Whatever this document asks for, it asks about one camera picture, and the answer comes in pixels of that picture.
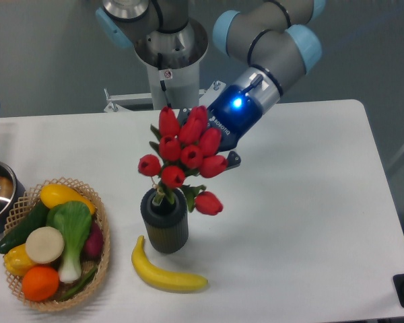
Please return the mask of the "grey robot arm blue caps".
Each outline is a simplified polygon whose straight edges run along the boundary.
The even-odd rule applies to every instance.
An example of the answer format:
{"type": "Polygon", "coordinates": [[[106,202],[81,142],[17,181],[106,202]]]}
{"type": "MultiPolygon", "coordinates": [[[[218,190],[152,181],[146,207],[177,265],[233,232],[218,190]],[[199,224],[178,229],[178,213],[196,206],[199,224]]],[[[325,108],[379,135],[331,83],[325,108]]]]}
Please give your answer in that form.
{"type": "Polygon", "coordinates": [[[322,47],[307,23],[324,1],[264,1],[248,13],[221,14],[213,32],[189,15],[187,1],[102,1],[96,19],[108,38],[131,47],[145,65],[154,109],[179,111],[205,105],[209,125],[222,132],[220,150],[235,168],[235,147],[281,97],[320,60],[322,47]],[[209,44],[246,65],[231,85],[199,89],[199,65],[209,44]]]}

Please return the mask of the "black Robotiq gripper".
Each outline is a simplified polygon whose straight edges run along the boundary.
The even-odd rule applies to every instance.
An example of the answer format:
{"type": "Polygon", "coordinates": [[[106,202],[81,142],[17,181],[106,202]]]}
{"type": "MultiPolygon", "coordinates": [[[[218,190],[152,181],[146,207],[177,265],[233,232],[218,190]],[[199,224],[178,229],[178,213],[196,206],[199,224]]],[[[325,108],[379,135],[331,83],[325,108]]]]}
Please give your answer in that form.
{"type": "MultiPolygon", "coordinates": [[[[253,94],[260,89],[260,85],[246,88],[231,85],[207,107],[208,127],[222,132],[217,152],[234,149],[242,136],[261,119],[262,106],[253,98],[253,94]]],[[[236,151],[229,151],[226,161],[227,169],[237,168],[241,164],[241,157],[236,151]]]]}

